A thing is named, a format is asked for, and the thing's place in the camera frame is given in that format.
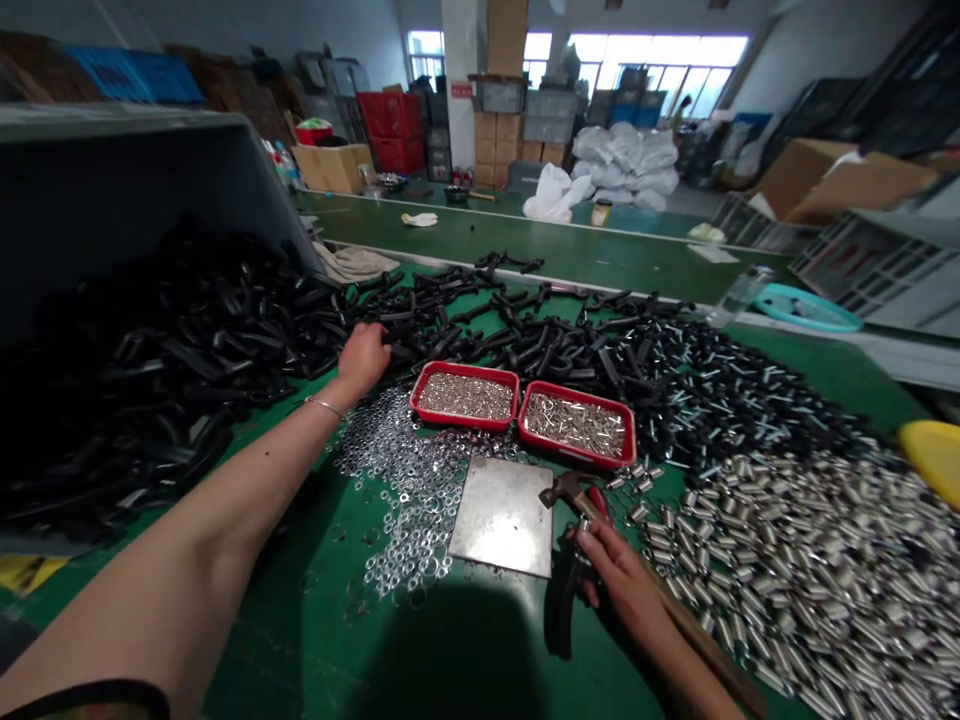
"forearm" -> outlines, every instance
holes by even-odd
[[[743,720],[740,708],[672,623],[651,632],[640,645],[697,717]]]
[[[318,399],[346,411],[364,388]],[[94,680],[163,690],[193,717],[263,542],[340,419],[306,403],[200,483],[103,569],[0,679],[0,714]]]

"red sign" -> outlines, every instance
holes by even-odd
[[[473,83],[455,80],[450,83],[450,97],[469,100],[473,97]]]

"metal plate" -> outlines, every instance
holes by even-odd
[[[450,554],[549,578],[553,511],[538,496],[552,486],[553,473],[547,468],[474,457]]]

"hand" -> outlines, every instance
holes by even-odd
[[[660,601],[657,588],[640,564],[637,551],[605,522],[590,523],[590,532],[577,532],[577,542],[590,558],[614,610],[623,621],[631,637],[639,645],[652,642],[663,628],[672,627],[672,621]],[[599,607],[596,586],[585,583],[587,600]]]
[[[380,323],[357,323],[340,353],[338,374],[360,396],[377,384],[390,363],[390,346],[383,344],[385,332]]]

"window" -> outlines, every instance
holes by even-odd
[[[580,79],[595,89],[613,90],[624,68],[647,69],[647,89],[666,91],[661,114],[670,116],[690,95],[689,117],[706,118],[747,47],[746,37],[699,35],[570,36],[580,58]]]
[[[407,50],[413,79],[430,77],[430,85],[437,89],[437,75],[443,75],[443,33],[436,30],[412,30],[407,35]]]
[[[530,87],[540,87],[540,81],[547,74],[547,60],[550,59],[550,33],[527,33],[527,44],[523,48],[523,70],[529,73]]]

